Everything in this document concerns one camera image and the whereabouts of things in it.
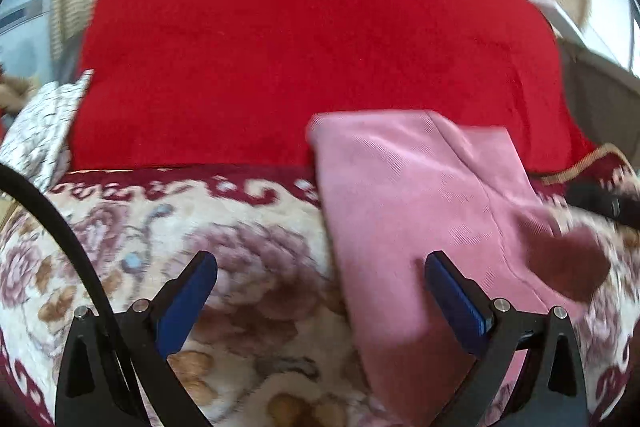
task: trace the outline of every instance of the floral blanket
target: floral blanket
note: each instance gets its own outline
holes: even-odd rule
[[[116,312],[152,298],[198,250],[215,254],[216,286],[184,349],[169,359],[213,424],[398,423],[366,386],[318,195],[303,169],[78,172],[47,196],[77,233]],[[73,310],[90,300],[23,210],[7,222],[0,248],[0,371],[50,425]]]

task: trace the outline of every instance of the blue gripper pad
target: blue gripper pad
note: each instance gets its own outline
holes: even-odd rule
[[[494,324],[489,297],[475,281],[465,279],[443,251],[427,256],[424,281],[460,345],[469,354],[481,358]]]
[[[156,349],[166,358],[182,349],[218,278],[212,254],[199,251],[177,279],[167,281],[154,299]]]

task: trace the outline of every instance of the pink fabric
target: pink fabric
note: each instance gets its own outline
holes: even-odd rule
[[[425,111],[333,113],[316,117],[309,140],[355,343],[373,391],[410,425],[428,425],[473,363],[424,290],[428,253],[444,250],[490,298],[542,314],[561,305],[572,321],[585,308],[566,296],[588,301],[606,276],[593,236],[554,230],[502,128]]]

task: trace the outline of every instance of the red fabric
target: red fabric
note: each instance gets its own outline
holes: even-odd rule
[[[501,125],[530,171],[592,146],[527,0],[98,0],[74,169],[305,164],[316,112],[428,108]]]

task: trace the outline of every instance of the gold trim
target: gold trim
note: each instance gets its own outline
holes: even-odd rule
[[[593,152],[589,153],[587,156],[582,158],[576,165],[568,168],[566,171],[558,172],[558,174],[553,174],[552,176],[545,176],[544,178],[540,178],[543,185],[555,185],[557,183],[566,183],[569,180],[573,180],[578,174],[584,171],[587,167],[593,165],[597,160],[604,158],[607,154],[615,154],[620,158],[620,160],[631,170],[634,168],[629,163],[629,160],[626,159],[626,156],[622,153],[620,149],[618,149],[612,143],[606,143],[600,147],[598,147]]]

